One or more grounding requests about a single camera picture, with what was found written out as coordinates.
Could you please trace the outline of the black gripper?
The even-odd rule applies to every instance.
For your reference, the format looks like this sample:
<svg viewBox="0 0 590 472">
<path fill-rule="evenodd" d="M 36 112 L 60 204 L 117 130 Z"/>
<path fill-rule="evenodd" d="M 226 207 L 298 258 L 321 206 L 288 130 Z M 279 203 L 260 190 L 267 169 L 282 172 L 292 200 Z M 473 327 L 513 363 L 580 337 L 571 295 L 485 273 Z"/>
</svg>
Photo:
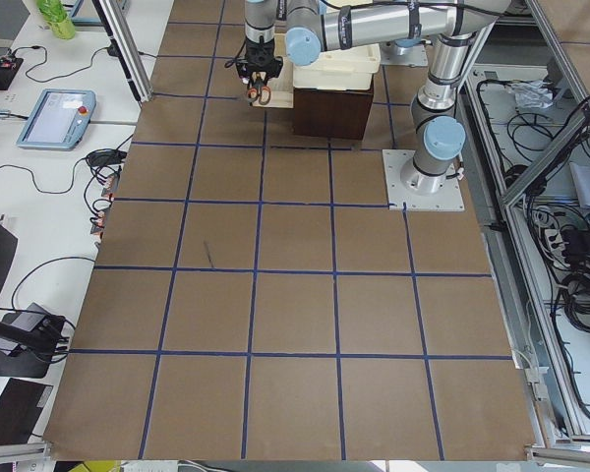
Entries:
<svg viewBox="0 0 590 472">
<path fill-rule="evenodd" d="M 283 59 L 281 56 L 275 55 L 274 41 L 246 41 L 244 49 L 244 57 L 236 60 L 236 69 L 240 79 L 249 82 L 254 74 L 262 74 L 267 81 L 279 77 L 283 67 Z"/>
</svg>

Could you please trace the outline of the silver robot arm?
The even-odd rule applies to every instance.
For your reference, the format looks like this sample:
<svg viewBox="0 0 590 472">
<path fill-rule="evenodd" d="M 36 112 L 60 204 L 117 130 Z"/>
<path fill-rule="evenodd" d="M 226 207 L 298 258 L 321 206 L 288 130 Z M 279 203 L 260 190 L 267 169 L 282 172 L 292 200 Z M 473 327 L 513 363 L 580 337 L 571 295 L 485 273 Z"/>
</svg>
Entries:
<svg viewBox="0 0 590 472">
<path fill-rule="evenodd" d="M 286 57 L 310 66 L 324 52 L 378 44 L 402 54 L 430 38 L 434 56 L 412 102 L 418 146 L 400 170 L 402 185 L 429 196 L 438 192 L 459 156 L 466 134 L 455 119 L 456 93 L 487 34 L 507 10 L 506 1 L 373 1 L 336 6 L 327 1 L 248 1 L 245 40 L 230 65 L 251 101 L 268 92 L 283 60 L 274 53 L 274 24 L 286 23 Z"/>
</svg>

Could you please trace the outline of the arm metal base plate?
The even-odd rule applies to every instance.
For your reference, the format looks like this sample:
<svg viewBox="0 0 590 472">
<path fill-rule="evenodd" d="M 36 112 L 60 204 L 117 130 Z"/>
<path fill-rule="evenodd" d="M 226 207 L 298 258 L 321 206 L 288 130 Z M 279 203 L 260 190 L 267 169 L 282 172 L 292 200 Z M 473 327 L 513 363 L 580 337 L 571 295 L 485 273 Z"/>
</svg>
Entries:
<svg viewBox="0 0 590 472">
<path fill-rule="evenodd" d="M 412 149 L 384 149 L 387 206 L 391 210 L 461 212 L 465 205 L 451 164 L 440 176 L 418 172 Z"/>
<path fill-rule="evenodd" d="M 380 44 L 381 64 L 405 67 L 427 67 L 428 57 L 423 43 L 402 47 L 394 42 Z"/>
</svg>

